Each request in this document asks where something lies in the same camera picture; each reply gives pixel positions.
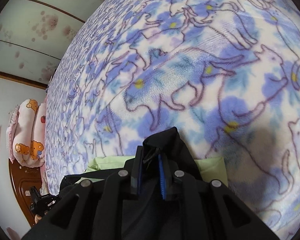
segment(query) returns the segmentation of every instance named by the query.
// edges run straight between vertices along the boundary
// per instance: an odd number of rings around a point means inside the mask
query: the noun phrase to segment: white wall
[[[45,98],[45,91],[0,78],[0,226],[7,235],[6,228],[10,227],[20,238],[30,229],[30,225],[12,190],[5,132],[9,113],[29,98],[36,99],[40,104]]]

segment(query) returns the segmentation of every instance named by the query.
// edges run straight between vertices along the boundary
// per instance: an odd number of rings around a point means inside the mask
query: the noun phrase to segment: bed
[[[50,193],[92,158],[133,155],[171,126],[194,158],[223,156],[229,187],[281,239],[292,238],[300,227],[300,12],[291,0],[106,0],[49,86]]]

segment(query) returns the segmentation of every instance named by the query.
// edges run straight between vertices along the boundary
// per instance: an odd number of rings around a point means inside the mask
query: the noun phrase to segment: wooden furniture
[[[14,76],[14,75],[4,73],[4,72],[1,72],[1,71],[0,71],[0,78],[7,79],[7,80],[17,82],[17,83],[21,83],[21,84],[28,85],[28,86],[35,87],[35,88],[41,88],[41,89],[44,89],[44,90],[47,87],[47,84],[43,84],[43,83],[33,81],[33,80],[30,80],[30,79]]]
[[[31,197],[29,196],[29,190],[35,186],[38,190],[42,186],[40,168],[28,168],[21,166],[17,160],[14,160],[13,164],[9,162],[9,173],[12,188],[16,200],[19,206],[28,220],[30,226],[34,226],[34,215],[30,211],[30,205],[32,204]]]

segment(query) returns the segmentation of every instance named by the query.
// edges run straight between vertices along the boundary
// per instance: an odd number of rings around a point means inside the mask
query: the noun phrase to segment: black mount
[[[158,164],[162,198],[182,202],[182,239],[279,240],[220,181],[196,180],[179,171],[176,162],[163,153],[158,156]],[[49,212],[22,239],[121,240],[122,201],[138,199],[146,169],[143,147],[138,146],[136,157],[126,161],[122,170],[106,170],[109,176],[103,181],[83,180],[61,199],[40,197],[33,190],[33,212]]]

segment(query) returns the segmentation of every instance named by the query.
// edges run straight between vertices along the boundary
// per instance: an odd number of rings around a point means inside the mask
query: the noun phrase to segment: wooden headboard
[[[16,200],[19,206],[28,220],[30,226],[34,226],[34,215],[30,211],[30,205],[32,204],[31,197],[28,195],[28,190],[35,186],[39,190],[42,186],[40,168],[28,168],[21,166],[17,160],[13,161],[13,164],[9,162],[9,173],[12,188]]]

